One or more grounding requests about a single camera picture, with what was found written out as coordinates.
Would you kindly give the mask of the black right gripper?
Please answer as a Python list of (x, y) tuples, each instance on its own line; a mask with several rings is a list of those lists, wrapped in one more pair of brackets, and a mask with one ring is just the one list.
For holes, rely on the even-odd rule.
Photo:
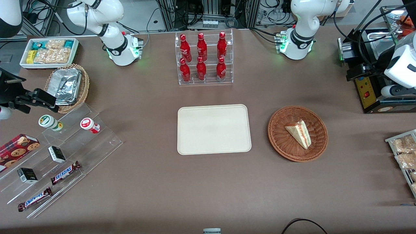
[[(0, 68), (0, 105), (1, 107), (17, 109), (21, 112), (30, 112), (30, 107), (27, 105), (16, 104), (15, 100), (19, 96), (26, 96), (30, 91), (25, 89), (22, 82), (25, 79), (15, 76), (14, 74)], [(56, 104), (56, 97), (44, 91), (43, 89), (36, 88), (32, 92), (32, 99), (36, 102), (30, 102), (29, 104), (34, 107), (46, 108), (54, 113), (58, 113), (59, 106)]]

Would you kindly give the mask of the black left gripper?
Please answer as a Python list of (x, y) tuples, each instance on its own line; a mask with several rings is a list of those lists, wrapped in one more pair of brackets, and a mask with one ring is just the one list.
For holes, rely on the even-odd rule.
[[(390, 63), (390, 60), (377, 60), (377, 61), (371, 62), (371, 65), (373, 65), (373, 71), (379, 77), (383, 77), (386, 81), (390, 81), (390, 78), (384, 74), (389, 63)], [(358, 72), (347, 72), (346, 79), (348, 82), (355, 80), (355, 79), (372, 76), (372, 68), (369, 67), (366, 63), (357, 65), (357, 69), (358, 69)]]

